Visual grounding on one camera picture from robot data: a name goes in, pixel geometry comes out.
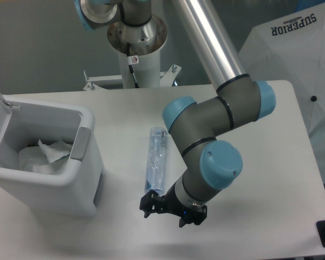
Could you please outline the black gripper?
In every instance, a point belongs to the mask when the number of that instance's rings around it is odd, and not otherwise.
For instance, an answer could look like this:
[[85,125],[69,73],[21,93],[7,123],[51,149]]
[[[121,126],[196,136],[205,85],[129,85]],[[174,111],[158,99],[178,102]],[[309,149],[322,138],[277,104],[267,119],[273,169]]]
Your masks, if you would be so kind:
[[144,212],[144,218],[148,218],[152,213],[179,216],[180,228],[186,224],[200,225],[207,218],[207,205],[199,209],[196,206],[187,208],[177,198],[175,184],[163,196],[153,190],[148,191],[141,198],[139,209]]

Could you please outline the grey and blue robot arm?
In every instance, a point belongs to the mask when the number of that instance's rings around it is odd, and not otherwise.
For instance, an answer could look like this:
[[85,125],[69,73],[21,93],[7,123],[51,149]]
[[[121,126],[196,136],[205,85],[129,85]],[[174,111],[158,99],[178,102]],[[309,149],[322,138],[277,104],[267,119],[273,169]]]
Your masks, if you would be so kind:
[[[150,1],[75,1],[83,26],[107,26],[112,47],[123,54],[122,79],[139,88],[152,76],[139,69],[144,56],[156,53],[166,41],[162,22]],[[201,224],[207,202],[232,184],[243,162],[239,151],[219,135],[255,122],[273,112],[276,97],[266,82],[247,74],[210,1],[174,1],[187,34],[217,93],[197,103],[183,96],[171,101],[162,118],[185,164],[186,171],[163,196],[149,191],[140,209],[149,216],[169,213],[179,226]]]

